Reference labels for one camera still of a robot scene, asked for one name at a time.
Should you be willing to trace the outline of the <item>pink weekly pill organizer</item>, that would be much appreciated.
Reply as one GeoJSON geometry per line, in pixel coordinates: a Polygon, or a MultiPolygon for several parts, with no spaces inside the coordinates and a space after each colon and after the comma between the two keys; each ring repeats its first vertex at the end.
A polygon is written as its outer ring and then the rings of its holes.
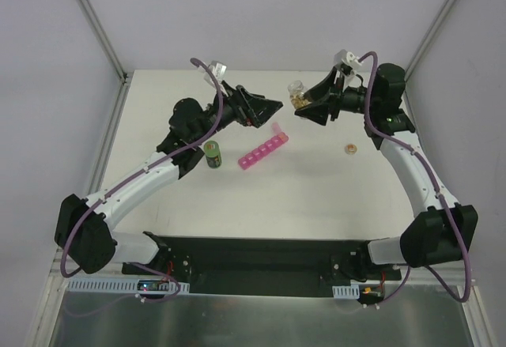
{"type": "Polygon", "coordinates": [[[289,141],[288,135],[281,129],[278,123],[273,123],[271,129],[274,134],[271,138],[249,153],[246,153],[237,161],[237,164],[243,171],[248,170],[289,141]]]}

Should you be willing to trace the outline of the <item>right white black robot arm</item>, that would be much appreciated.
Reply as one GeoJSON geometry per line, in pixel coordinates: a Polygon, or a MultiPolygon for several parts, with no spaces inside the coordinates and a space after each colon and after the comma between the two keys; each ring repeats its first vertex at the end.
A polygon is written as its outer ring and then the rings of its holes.
{"type": "Polygon", "coordinates": [[[364,242],[357,273],[371,280],[384,265],[418,268],[456,261],[469,273],[478,213],[472,205],[460,204],[426,160],[415,126],[400,107],[404,69],[384,63],[368,87],[349,86],[353,75],[351,66],[338,64],[307,92],[291,92],[290,99],[297,116],[322,126],[343,111],[362,114],[366,134],[389,161],[410,200],[413,221],[398,237],[364,242]]]}

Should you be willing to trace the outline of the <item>clear bottle with yellow pills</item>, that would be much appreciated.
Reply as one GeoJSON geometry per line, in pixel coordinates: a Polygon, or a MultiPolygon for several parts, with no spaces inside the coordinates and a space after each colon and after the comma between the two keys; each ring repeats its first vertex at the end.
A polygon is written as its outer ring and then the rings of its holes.
{"type": "Polygon", "coordinates": [[[295,110],[301,109],[311,103],[305,97],[306,87],[302,81],[292,81],[288,87],[289,99],[295,110]]]}

